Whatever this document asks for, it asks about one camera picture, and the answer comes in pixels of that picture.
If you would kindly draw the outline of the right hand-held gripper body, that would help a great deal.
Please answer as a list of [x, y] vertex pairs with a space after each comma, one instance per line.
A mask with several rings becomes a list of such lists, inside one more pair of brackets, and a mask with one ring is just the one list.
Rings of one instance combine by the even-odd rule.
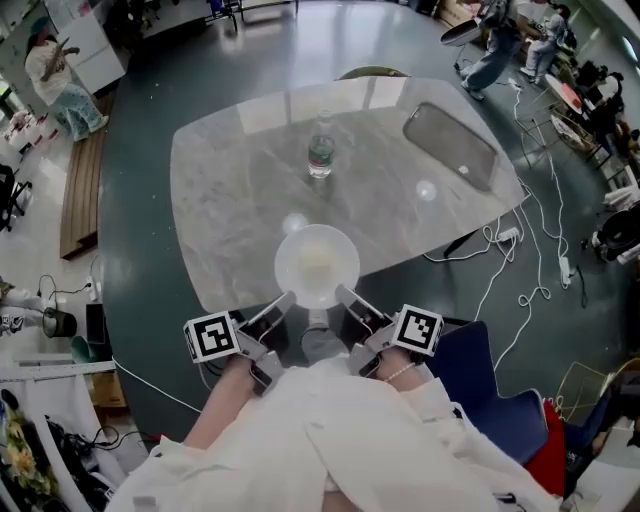
[[384, 314], [368, 303], [358, 303], [353, 316], [366, 335], [356, 342], [349, 355], [352, 374], [372, 378], [390, 349], [403, 351], [414, 366], [435, 355], [444, 319], [441, 315], [405, 304], [394, 316]]

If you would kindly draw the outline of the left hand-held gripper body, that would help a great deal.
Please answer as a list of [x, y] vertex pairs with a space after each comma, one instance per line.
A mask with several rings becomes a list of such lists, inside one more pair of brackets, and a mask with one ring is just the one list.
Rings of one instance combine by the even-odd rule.
[[284, 374], [278, 354], [242, 331], [241, 325], [228, 311], [189, 320], [183, 331], [194, 363], [212, 362], [229, 356], [249, 360], [249, 374], [257, 396], [268, 393]]

